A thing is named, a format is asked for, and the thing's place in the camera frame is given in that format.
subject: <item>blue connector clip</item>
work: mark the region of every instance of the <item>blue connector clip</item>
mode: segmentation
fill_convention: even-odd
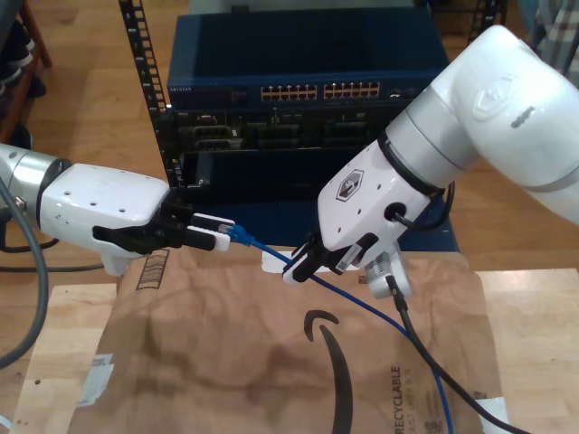
[[[232,239],[233,242],[238,242],[244,246],[250,247],[255,240],[245,228],[239,224],[234,224],[226,230],[227,235]]]

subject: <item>black cable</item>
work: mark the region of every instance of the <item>black cable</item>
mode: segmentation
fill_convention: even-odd
[[[16,206],[16,203],[14,203],[14,198],[10,194],[8,187],[6,187],[2,178],[0,178],[0,196],[18,223],[18,226],[20,226],[28,245],[30,246],[30,251],[34,256],[36,271],[38,273],[38,302],[36,304],[36,313],[34,314],[33,323],[22,342],[8,353],[0,356],[1,369],[14,363],[30,350],[43,329],[46,312],[48,310],[48,269],[46,268],[46,262],[44,261],[43,251],[40,248],[38,240],[34,237],[33,230],[23,213],[20,211],[18,206]]]
[[[50,241],[43,242],[40,245],[40,248],[41,248],[41,250],[49,249],[50,247],[55,246],[59,242],[60,242],[59,239],[53,238]],[[0,246],[0,251],[3,251],[4,253],[26,253],[27,251],[30,251],[30,247],[29,246],[18,246],[18,247]]]
[[[386,281],[388,282],[388,286],[392,291],[394,296],[394,303],[396,304],[396,310],[400,313],[400,318],[402,319],[402,323],[404,328],[406,329],[406,333],[413,343],[414,347],[418,351],[418,353],[422,356],[424,361],[432,368],[433,371],[438,373],[441,378],[453,389],[455,392],[459,394],[459,396],[467,403],[469,406],[474,409],[481,417],[488,420],[490,423],[499,427],[507,432],[512,432],[514,434],[529,434],[527,431],[523,429],[513,427],[512,425],[503,422],[502,420],[494,417],[488,411],[486,411],[474,398],[472,398],[467,391],[465,391],[460,384],[458,384],[446,371],[444,368],[436,363],[436,361],[432,358],[431,354],[422,344],[420,338],[416,334],[414,330],[413,323],[410,320],[408,315],[408,306],[406,305],[406,300],[404,299],[403,293],[396,285],[396,281],[393,276],[386,277]]]
[[[408,229],[413,229],[415,231],[433,231],[441,226],[446,219],[449,218],[451,214],[452,208],[452,201],[454,201],[454,181],[451,182],[448,188],[448,193],[446,194],[446,201],[444,202],[444,209],[442,210],[442,214],[436,221],[432,223],[420,224],[416,222],[411,222],[410,220],[406,219],[402,215],[396,213],[394,215],[394,219],[406,226]]]
[[[93,271],[104,269],[102,264],[81,265],[79,267],[48,267],[49,273],[76,273],[79,271]],[[0,267],[0,273],[35,273],[36,267]]]

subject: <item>cardboard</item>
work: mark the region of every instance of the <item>cardboard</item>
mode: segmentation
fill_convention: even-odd
[[[397,330],[314,282],[286,285],[259,251],[236,247],[133,262],[98,350],[114,372],[70,433],[447,432],[432,372]],[[478,276],[456,260],[408,269],[424,345],[475,398],[501,396]],[[363,272],[321,276],[399,321]],[[455,431],[480,434],[479,416],[447,394]]]

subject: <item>cable connector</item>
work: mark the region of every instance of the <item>cable connector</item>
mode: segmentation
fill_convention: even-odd
[[[394,304],[396,305],[396,310],[398,312],[401,311],[408,311],[408,305],[406,304],[406,298],[402,291],[398,288],[398,284],[396,283],[396,279],[394,276],[386,276],[386,283],[390,288],[390,292],[392,292],[392,297],[394,298]]]
[[[228,226],[225,228],[225,233],[229,235],[233,242],[238,242],[247,247],[250,247],[254,241],[254,238],[239,224]]]

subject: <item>blue ethernet cable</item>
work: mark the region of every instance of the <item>blue ethernet cable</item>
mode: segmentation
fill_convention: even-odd
[[[266,253],[269,253],[271,256],[274,256],[275,258],[285,262],[286,264],[291,263],[291,259],[286,258],[281,253],[272,249],[271,247],[266,246],[265,244],[261,244],[260,242],[256,241],[250,234],[247,233],[247,231],[242,226],[240,226],[238,224],[232,226],[227,231],[227,233],[229,234],[229,236],[231,237],[231,240],[233,242],[238,242],[238,243],[243,244],[245,246],[253,246],[259,250],[262,250],[262,251],[265,251]],[[398,324],[396,321],[394,321],[387,314],[380,312],[378,309],[376,309],[374,307],[371,307],[370,305],[368,305],[364,301],[360,300],[357,297],[354,297],[349,292],[346,292],[344,289],[340,289],[338,287],[335,287],[331,283],[326,282],[323,278],[319,278],[316,275],[313,275],[310,278],[314,282],[321,285],[322,287],[327,288],[330,291],[335,292],[336,294],[338,294],[344,298],[347,298],[348,300],[359,305],[360,307],[364,308],[368,312],[371,312],[374,315],[379,316],[385,322],[387,322],[391,326],[395,327],[400,333],[402,333],[407,339],[410,340],[410,337],[409,337],[408,333],[406,333],[406,330],[404,329],[404,327],[402,327],[400,324]],[[454,434],[454,426],[452,425],[451,409],[449,406],[448,399],[446,397],[446,392],[444,391],[444,387],[442,386],[441,377],[435,371],[432,371],[432,375],[434,376],[434,380],[436,381],[436,387],[438,388],[438,392],[441,395],[442,407],[444,409],[444,417],[446,418],[446,423],[448,426],[449,434]]]

